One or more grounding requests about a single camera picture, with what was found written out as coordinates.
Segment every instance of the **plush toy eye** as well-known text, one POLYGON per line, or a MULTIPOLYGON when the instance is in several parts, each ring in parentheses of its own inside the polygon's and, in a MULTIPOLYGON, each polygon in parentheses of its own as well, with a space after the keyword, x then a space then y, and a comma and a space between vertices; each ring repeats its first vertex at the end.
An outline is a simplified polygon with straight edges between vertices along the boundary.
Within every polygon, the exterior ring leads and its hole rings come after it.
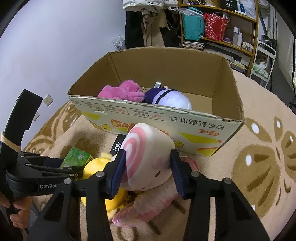
POLYGON ((155 177, 158 177, 159 174, 160 174, 160 171, 158 173, 156 173, 155 177))

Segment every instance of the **red gift bag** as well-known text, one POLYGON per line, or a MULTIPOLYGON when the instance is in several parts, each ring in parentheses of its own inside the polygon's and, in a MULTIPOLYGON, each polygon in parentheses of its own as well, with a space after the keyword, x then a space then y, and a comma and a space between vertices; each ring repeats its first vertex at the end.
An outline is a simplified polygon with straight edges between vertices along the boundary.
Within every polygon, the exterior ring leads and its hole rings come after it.
POLYGON ((205 19, 205 36, 208 39, 222 41, 225 31, 229 23, 229 18, 225 19, 221 16, 211 13, 204 14, 205 19))

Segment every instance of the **beige blanket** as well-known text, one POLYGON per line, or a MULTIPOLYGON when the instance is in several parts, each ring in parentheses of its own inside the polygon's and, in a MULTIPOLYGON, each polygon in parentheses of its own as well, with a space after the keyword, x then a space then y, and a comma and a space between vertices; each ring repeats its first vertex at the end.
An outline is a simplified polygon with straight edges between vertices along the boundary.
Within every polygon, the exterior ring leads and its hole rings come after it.
MULTIPOLYGON (((245 125, 212 157, 192 156, 201 173, 230 177, 255 209, 271 240, 296 208, 296 117, 277 96, 234 72, 243 102, 245 125)), ((65 157, 72 146, 98 157, 109 152, 116 136, 96 129, 70 102, 42 127, 25 151, 65 157)), ((42 209, 49 197, 35 197, 42 209)), ((133 229, 110 224, 114 240, 182 240, 190 202, 177 198, 149 223, 133 229)), ((82 240, 87 239, 85 207, 81 205, 82 240)), ((215 203, 211 200, 210 235, 215 235, 215 203)))

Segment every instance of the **green tissue box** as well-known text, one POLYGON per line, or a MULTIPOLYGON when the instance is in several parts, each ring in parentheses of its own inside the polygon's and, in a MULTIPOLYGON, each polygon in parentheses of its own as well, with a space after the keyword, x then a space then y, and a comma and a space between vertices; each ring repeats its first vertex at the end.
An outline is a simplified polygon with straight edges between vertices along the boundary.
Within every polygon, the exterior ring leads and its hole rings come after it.
POLYGON ((94 158, 91 154, 79 150, 75 147, 72 147, 69 153, 66 155, 65 159, 63 160, 60 168, 85 166, 93 159, 94 158))

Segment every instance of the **pink plush toy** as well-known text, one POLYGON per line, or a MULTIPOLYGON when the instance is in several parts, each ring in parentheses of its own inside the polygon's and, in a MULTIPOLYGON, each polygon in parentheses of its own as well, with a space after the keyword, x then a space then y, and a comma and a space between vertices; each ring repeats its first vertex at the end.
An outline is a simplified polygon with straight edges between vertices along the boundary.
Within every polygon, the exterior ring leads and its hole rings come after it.
MULTIPOLYGON (((128 133, 121 145, 126 151, 126 170, 120 187, 144 192, 113 217, 116 226, 133 228, 149 222, 178 196, 170 169, 170 151, 174 148, 168 135, 147 124, 136 124, 128 133)), ((199 171, 192 158, 181 160, 199 171)))
POLYGON ((140 86, 133 80, 126 80, 118 87, 105 86, 98 97, 142 102, 145 99, 145 94, 141 92, 140 86))

